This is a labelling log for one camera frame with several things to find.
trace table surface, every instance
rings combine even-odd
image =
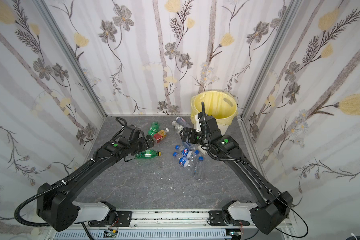
[[[194,178],[194,167],[182,168],[172,156],[180,136],[171,125],[175,116],[125,117],[146,134],[153,121],[160,129],[168,128],[167,137],[152,149],[161,151],[161,157],[153,159],[121,160],[102,172],[77,197],[77,202],[106,200],[118,209],[219,209],[231,200],[254,201],[254,198],[235,173],[223,162],[204,156],[204,179]],[[114,117],[106,117],[92,147],[101,147],[118,130],[120,124]],[[231,135],[248,156],[238,120],[229,126]]]

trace robotic arm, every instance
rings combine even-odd
[[[34,227],[50,225],[59,232],[72,224],[86,221],[91,221],[95,227],[110,226],[119,218],[116,208],[105,201],[94,204],[74,202],[77,195],[104,170],[129,154],[135,155],[154,146],[152,137],[144,136],[138,127],[127,126],[122,118],[116,117],[116,120],[124,121],[124,124],[120,122],[123,128],[97,149],[91,160],[62,180],[52,185],[43,184],[37,195],[17,207],[14,217],[19,223]],[[229,217],[250,220],[261,232],[269,234],[288,216],[293,198],[288,192],[282,193],[270,184],[244,156],[231,136],[221,135],[216,119],[205,114],[204,105],[197,120],[198,129],[185,128],[180,132],[182,141],[201,144],[212,159],[224,161],[257,199],[256,204],[251,205],[249,213],[245,213],[248,212],[246,204],[234,202],[228,206]],[[20,210],[36,199],[36,212],[45,223],[29,222],[20,216]]]

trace floral wallpaper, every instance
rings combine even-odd
[[[33,3],[0,0],[0,239],[40,237],[14,209],[79,167],[102,121]],[[35,206],[21,214],[42,221]]]
[[[46,0],[107,114],[190,114],[224,90],[243,108],[289,1]]]
[[[306,239],[360,235],[360,1],[301,3],[245,125]]]

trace green bottle with yellow cap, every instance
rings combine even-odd
[[[136,159],[151,159],[154,158],[156,156],[161,156],[161,152],[156,152],[155,150],[152,149],[147,149],[143,152],[139,152],[138,154],[136,154]]]

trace yellow trash bag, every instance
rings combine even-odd
[[[191,98],[191,121],[196,128],[195,115],[202,111],[204,102],[205,113],[216,119],[217,125],[224,135],[233,118],[237,115],[235,99],[227,92],[207,91]]]

